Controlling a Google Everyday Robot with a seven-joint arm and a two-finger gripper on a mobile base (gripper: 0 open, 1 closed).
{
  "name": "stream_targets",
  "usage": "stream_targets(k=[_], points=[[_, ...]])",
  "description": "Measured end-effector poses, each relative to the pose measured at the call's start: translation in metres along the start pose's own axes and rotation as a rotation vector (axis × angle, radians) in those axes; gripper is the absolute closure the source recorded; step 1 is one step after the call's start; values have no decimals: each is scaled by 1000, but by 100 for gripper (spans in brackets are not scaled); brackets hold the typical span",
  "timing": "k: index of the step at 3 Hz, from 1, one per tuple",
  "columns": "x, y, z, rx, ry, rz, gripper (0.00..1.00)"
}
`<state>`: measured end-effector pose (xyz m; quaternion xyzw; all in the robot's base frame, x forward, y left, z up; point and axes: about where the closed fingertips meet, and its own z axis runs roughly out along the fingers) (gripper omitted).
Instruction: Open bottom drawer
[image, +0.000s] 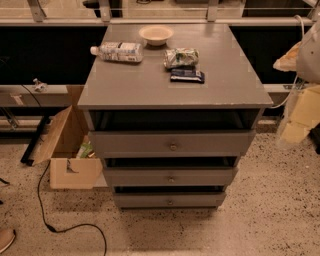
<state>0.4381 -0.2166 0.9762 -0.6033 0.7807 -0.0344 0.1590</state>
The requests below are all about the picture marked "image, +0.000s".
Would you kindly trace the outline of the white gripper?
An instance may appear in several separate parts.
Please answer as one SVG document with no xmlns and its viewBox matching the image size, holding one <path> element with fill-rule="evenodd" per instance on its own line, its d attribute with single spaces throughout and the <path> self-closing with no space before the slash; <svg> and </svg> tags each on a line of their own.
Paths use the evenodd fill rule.
<svg viewBox="0 0 320 256">
<path fill-rule="evenodd" d="M 301 43 L 292 46 L 277 59 L 273 68 L 283 72 L 295 71 Z M 320 85 L 310 84 L 305 89 L 294 90 L 285 105 L 284 118 L 277 130 L 276 145 L 289 149 L 300 144 L 320 123 Z"/>
</svg>

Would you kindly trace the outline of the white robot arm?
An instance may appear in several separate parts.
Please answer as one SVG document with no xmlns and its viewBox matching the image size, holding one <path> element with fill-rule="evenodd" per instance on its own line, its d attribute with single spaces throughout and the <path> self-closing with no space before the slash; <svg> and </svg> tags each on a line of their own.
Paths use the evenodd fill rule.
<svg viewBox="0 0 320 256">
<path fill-rule="evenodd" d="M 273 68 L 295 71 L 296 76 L 307 83 L 304 89 L 298 89 L 294 83 L 277 130 L 277 145 L 289 148 L 300 144 L 320 124 L 320 20 L 275 61 Z"/>
</svg>

